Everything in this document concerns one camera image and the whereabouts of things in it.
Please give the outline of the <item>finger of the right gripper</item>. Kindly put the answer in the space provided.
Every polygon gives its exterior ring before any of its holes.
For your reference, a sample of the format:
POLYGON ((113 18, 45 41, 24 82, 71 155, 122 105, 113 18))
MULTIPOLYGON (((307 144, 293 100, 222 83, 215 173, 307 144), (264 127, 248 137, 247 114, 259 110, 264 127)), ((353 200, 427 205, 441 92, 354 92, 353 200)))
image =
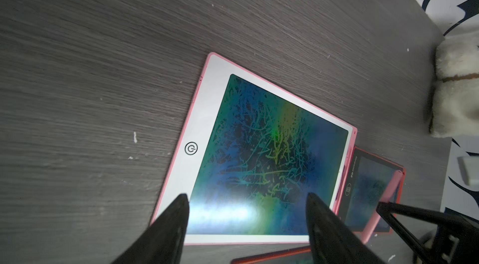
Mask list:
POLYGON ((407 205, 380 202, 377 213, 424 264, 477 264, 479 224, 462 215, 445 214, 407 205), (402 215, 437 226, 431 248, 426 248, 399 220, 402 215))

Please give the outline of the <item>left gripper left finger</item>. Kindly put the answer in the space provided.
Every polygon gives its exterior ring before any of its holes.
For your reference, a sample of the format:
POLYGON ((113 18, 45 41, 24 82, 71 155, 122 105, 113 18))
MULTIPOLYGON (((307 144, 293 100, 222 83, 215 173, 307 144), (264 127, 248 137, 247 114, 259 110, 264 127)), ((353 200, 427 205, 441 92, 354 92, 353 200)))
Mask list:
POLYGON ((186 194, 178 197, 120 256, 115 264, 178 264, 190 213, 186 194))

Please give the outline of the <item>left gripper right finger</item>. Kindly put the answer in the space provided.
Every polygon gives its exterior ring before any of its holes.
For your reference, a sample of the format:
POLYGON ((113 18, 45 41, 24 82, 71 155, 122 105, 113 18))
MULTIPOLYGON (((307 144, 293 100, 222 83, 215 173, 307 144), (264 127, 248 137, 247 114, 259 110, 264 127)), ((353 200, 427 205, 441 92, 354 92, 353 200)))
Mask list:
POLYGON ((306 225, 315 264, 381 264, 314 193, 306 199, 306 225))

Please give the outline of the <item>red tablet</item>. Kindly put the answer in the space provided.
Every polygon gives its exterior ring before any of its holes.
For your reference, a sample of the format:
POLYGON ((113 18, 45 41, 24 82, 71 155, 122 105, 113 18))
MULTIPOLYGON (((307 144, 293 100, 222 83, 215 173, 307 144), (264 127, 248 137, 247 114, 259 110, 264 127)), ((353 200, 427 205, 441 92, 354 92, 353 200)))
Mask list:
POLYGON ((354 148, 338 208, 338 217, 352 232, 364 231, 396 171, 406 173, 396 163, 354 148))

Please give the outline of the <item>pink white writing tablet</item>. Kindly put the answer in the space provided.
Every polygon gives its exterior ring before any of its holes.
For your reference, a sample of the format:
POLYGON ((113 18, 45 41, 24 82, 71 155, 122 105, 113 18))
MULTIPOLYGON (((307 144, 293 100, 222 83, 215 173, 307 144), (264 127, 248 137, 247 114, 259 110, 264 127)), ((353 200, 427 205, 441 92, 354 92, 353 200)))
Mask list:
POLYGON ((153 218, 186 194, 186 245, 305 244, 307 195, 338 212, 357 133, 210 53, 153 218))

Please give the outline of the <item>white plush bunny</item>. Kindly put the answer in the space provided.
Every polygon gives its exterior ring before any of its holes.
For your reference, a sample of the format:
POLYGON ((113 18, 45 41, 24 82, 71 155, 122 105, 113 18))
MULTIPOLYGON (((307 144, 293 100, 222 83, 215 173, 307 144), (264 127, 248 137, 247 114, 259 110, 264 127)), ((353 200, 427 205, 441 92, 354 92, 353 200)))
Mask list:
POLYGON ((446 39, 436 49, 430 134, 479 135, 479 36, 446 39))

